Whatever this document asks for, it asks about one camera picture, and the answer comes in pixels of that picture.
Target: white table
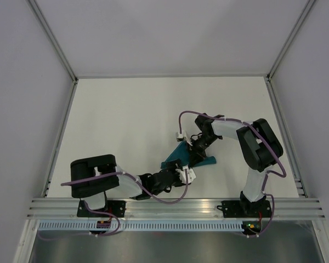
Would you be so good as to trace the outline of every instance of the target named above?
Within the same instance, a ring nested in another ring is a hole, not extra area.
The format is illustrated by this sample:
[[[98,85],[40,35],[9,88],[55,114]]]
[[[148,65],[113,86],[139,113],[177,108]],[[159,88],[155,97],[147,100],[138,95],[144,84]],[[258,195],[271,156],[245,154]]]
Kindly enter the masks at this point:
[[[70,187],[60,184],[71,180],[70,163],[80,158],[113,154],[117,164],[133,175],[158,172],[178,144],[178,115],[184,110],[244,121],[265,118],[282,143],[262,77],[80,79],[48,197],[71,197]],[[199,132],[195,118],[187,114],[182,119],[189,134]],[[217,140],[206,152],[216,157],[217,164],[194,168],[197,179],[186,197],[239,197],[248,171],[239,142]],[[266,192],[298,197],[285,151],[280,159],[287,178],[271,175]],[[183,187],[172,188],[159,197],[176,198],[183,191]],[[107,196],[128,198],[117,188]]]

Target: blue fabric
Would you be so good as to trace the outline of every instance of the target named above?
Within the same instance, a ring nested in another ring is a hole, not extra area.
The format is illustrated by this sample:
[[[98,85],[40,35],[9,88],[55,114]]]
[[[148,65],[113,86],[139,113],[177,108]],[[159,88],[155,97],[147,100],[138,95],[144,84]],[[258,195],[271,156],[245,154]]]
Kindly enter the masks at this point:
[[[166,168],[166,163],[171,162],[174,160],[180,159],[182,166],[189,164],[189,153],[186,149],[186,142],[182,141],[177,148],[168,156],[168,158],[161,163],[161,169]],[[215,164],[217,161],[215,160],[214,156],[207,157],[200,163],[197,163],[194,167],[208,165],[208,164]]]

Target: gray floor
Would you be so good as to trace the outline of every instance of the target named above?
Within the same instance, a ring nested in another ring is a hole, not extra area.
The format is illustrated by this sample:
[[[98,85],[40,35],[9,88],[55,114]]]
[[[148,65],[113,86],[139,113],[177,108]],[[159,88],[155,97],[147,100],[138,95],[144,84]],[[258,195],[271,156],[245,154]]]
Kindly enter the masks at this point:
[[[131,262],[323,262],[309,223],[273,222],[259,238],[227,232],[123,232],[111,237],[74,236],[44,231],[36,239],[34,263]]]

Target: ventilation grille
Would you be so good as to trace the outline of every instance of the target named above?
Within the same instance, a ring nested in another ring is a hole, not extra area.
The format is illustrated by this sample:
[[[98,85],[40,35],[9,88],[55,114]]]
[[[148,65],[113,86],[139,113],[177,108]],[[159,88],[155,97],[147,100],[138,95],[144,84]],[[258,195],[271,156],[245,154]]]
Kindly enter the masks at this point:
[[[117,222],[112,221],[109,230]],[[100,231],[94,220],[41,220],[39,230],[91,230]],[[120,231],[228,231],[241,232],[242,221],[121,221]]]

